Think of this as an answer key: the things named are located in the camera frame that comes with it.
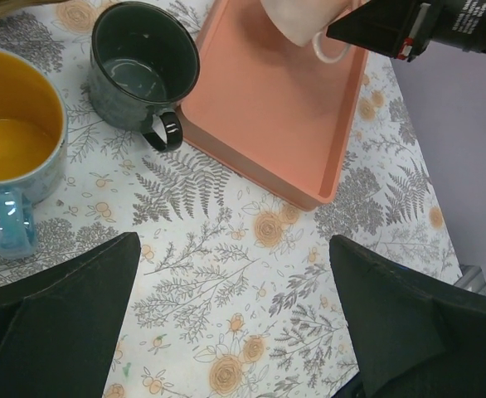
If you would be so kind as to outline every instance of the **mug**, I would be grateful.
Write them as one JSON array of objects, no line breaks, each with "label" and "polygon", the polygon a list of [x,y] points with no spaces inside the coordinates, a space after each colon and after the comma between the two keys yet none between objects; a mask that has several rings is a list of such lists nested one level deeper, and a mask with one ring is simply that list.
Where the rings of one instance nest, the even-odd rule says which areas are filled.
[{"label": "mug", "polygon": [[0,49],[0,255],[34,254],[32,206],[59,186],[67,118],[53,84],[23,58]]},{"label": "mug", "polygon": [[297,46],[313,43],[315,55],[327,64],[339,62],[350,45],[336,56],[326,56],[321,47],[323,29],[347,8],[357,7],[358,0],[261,0],[265,13],[282,34]]},{"label": "mug", "polygon": [[[155,149],[182,144],[175,108],[199,77],[199,52],[184,26],[161,8],[121,2],[94,25],[90,52],[90,102],[119,129],[140,132]],[[166,141],[153,130],[160,118]]]}]

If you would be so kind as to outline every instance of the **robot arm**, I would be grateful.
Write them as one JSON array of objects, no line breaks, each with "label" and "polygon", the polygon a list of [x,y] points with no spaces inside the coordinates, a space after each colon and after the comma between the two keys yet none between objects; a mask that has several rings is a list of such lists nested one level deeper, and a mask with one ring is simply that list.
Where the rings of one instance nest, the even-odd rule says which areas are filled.
[{"label": "robot arm", "polygon": [[326,36],[407,61],[431,40],[486,54],[486,0],[371,0]]}]

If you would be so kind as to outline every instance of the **floral tablecloth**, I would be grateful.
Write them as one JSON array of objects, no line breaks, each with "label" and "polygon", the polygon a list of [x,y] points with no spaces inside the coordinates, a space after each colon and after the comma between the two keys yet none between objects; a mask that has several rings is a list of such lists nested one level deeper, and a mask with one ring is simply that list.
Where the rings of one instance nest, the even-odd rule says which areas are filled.
[{"label": "floral tablecloth", "polygon": [[[210,1],[153,3],[195,35]],[[137,231],[141,261],[105,398],[330,397],[357,371],[332,234],[459,277],[389,60],[369,57],[335,201],[303,213],[187,145],[155,153],[101,121],[85,78],[90,30],[109,5],[73,0],[0,20],[0,47],[47,73],[70,122],[64,182],[36,209],[40,250],[0,259],[0,286]]]}]

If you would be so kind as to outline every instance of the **orange flower print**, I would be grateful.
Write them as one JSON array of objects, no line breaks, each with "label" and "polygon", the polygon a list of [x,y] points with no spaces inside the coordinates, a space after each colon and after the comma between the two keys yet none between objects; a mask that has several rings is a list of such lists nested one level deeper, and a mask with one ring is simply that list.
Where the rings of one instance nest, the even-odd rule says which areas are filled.
[{"label": "orange flower print", "polygon": [[152,377],[144,378],[143,385],[149,387],[149,392],[153,395],[158,394],[163,389],[162,381]]},{"label": "orange flower print", "polygon": [[77,213],[78,212],[79,212],[79,207],[77,207],[77,206],[68,206],[68,210],[63,211],[62,214],[70,214],[73,217],[77,217]]},{"label": "orange flower print", "polygon": [[104,220],[107,222],[116,222],[115,220],[110,218],[112,216],[112,211],[109,209],[109,204],[106,201],[100,201],[96,203],[95,206],[88,205],[88,208],[91,211],[86,213],[85,216],[87,217],[95,216],[95,220],[104,218]]},{"label": "orange flower print", "polygon": [[105,392],[104,398],[125,398],[125,389],[121,384],[113,384]]},{"label": "orange flower print", "polygon": [[346,351],[347,351],[346,344],[344,344],[343,342],[341,342],[341,343],[340,343],[340,344],[337,346],[337,352],[338,352],[338,354],[344,354]]},{"label": "orange flower print", "polygon": [[260,213],[254,223],[254,233],[257,243],[262,247],[275,247],[284,237],[282,222],[279,217],[271,212]]},{"label": "orange flower print", "polygon": [[112,370],[115,371],[116,370],[116,365],[121,365],[121,358],[124,357],[124,352],[123,352],[123,349],[121,347],[121,342],[123,341],[123,338],[121,338],[121,340],[118,341],[118,343],[116,344],[116,349],[114,350],[114,358],[112,359]]},{"label": "orange flower print", "polygon": [[244,362],[258,362],[263,356],[265,342],[261,336],[250,336],[245,342],[241,355]]},{"label": "orange flower print", "polygon": [[232,355],[226,355],[213,363],[210,370],[210,387],[220,396],[228,396],[240,386],[243,380],[241,362]]},{"label": "orange flower print", "polygon": [[296,224],[296,221],[300,218],[300,210],[289,203],[285,203],[278,214],[278,218],[284,224]]},{"label": "orange flower print", "polygon": [[245,325],[245,320],[243,319],[243,315],[240,313],[235,313],[232,315],[232,318],[230,321],[230,332],[236,334],[238,333],[241,328],[243,328],[243,325]]},{"label": "orange flower print", "polygon": [[319,308],[327,308],[329,307],[329,301],[326,296],[323,294],[320,295],[320,305],[318,306]]},{"label": "orange flower print", "polygon": [[151,260],[154,258],[154,250],[150,245],[142,245],[142,257],[148,262],[151,262]]},{"label": "orange flower print", "polygon": [[309,263],[314,263],[315,261],[317,261],[317,257],[318,257],[318,251],[317,251],[317,248],[316,248],[316,247],[312,247],[312,248],[309,250],[309,254],[308,254],[308,262],[309,262]]},{"label": "orange flower print", "polygon": [[165,381],[165,378],[163,377],[163,374],[166,372],[165,369],[157,373],[156,376],[151,376],[151,372],[147,367],[143,369],[143,372],[145,374],[142,375],[142,384],[148,388],[148,391],[152,395],[163,395],[165,391],[169,392],[170,394],[180,395],[169,390],[169,388],[173,387],[173,384]]},{"label": "orange flower print", "polygon": [[74,33],[91,33],[97,16],[95,8],[84,0],[62,2],[55,13],[64,28]]},{"label": "orange flower print", "polygon": [[372,103],[376,108],[381,108],[385,104],[385,97],[380,90],[374,90],[372,92]]},{"label": "orange flower print", "polygon": [[65,176],[65,180],[68,187],[75,187],[75,179],[73,177],[66,178]]},{"label": "orange flower print", "polygon": [[374,105],[371,101],[366,98],[361,98],[359,103],[357,104],[357,111],[361,116],[361,119],[369,122],[376,118],[376,110],[374,109]]},{"label": "orange flower print", "polygon": [[109,205],[104,201],[100,201],[95,205],[95,209],[105,218],[112,216],[112,211],[110,211]]},{"label": "orange flower print", "polygon": [[99,175],[98,173],[96,172],[91,172],[90,173],[91,176],[94,176],[96,177],[97,179],[95,180],[95,185],[98,187],[98,188],[103,188],[105,187],[107,184],[107,182],[112,182],[113,180],[111,180],[109,178],[109,174],[105,174],[104,176],[101,176]]},{"label": "orange flower print", "polygon": [[123,168],[122,173],[125,176],[130,176],[130,171],[135,168],[133,163],[129,159],[125,159],[122,163],[119,164],[121,168]]},{"label": "orange flower print", "polygon": [[254,288],[254,290],[256,291],[256,301],[262,299],[267,295],[267,290],[265,290],[264,286],[265,286],[265,282],[261,284],[260,287],[252,286],[252,288]]},{"label": "orange flower print", "polygon": [[354,131],[352,133],[352,137],[355,138],[355,140],[360,143],[362,141],[362,131],[361,130]]},{"label": "orange flower print", "polygon": [[153,339],[153,346],[148,349],[149,352],[152,352],[153,355],[157,355],[158,351],[163,350],[164,348],[168,348],[171,344],[164,344],[163,338],[166,337],[165,334],[161,334],[160,336],[156,336]]},{"label": "orange flower print", "polygon": [[243,226],[243,223],[240,223],[237,228],[233,226],[228,226],[228,227],[230,230],[227,231],[226,235],[230,236],[230,238],[232,238],[233,240],[242,240],[245,237],[246,232],[248,231]]},{"label": "orange flower print", "polygon": [[438,206],[435,206],[429,210],[429,222],[436,230],[439,230],[444,226],[444,217],[442,216],[442,211]]}]

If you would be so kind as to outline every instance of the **cup handle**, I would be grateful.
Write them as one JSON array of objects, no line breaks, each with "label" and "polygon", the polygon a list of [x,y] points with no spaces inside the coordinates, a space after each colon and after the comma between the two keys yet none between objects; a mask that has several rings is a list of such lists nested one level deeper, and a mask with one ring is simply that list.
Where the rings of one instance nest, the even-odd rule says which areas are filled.
[{"label": "cup handle", "polygon": [[343,50],[337,56],[327,56],[324,54],[323,48],[320,44],[323,34],[324,32],[319,32],[315,36],[313,36],[313,39],[311,40],[311,42],[313,43],[313,50],[315,51],[315,55],[326,64],[334,64],[336,62],[339,62],[348,53],[348,50],[350,50],[351,46],[349,44],[345,45]]},{"label": "cup handle", "polygon": [[31,203],[17,188],[0,191],[0,255],[16,260],[35,254],[36,230]]},{"label": "cup handle", "polygon": [[183,134],[182,126],[177,114],[175,114],[174,111],[169,110],[161,114],[159,117],[166,130],[166,137],[168,137],[167,142],[164,142],[163,139],[153,131],[153,116],[147,118],[142,123],[144,127],[142,127],[142,135],[147,142],[159,152],[170,152],[179,149],[182,145]]}]

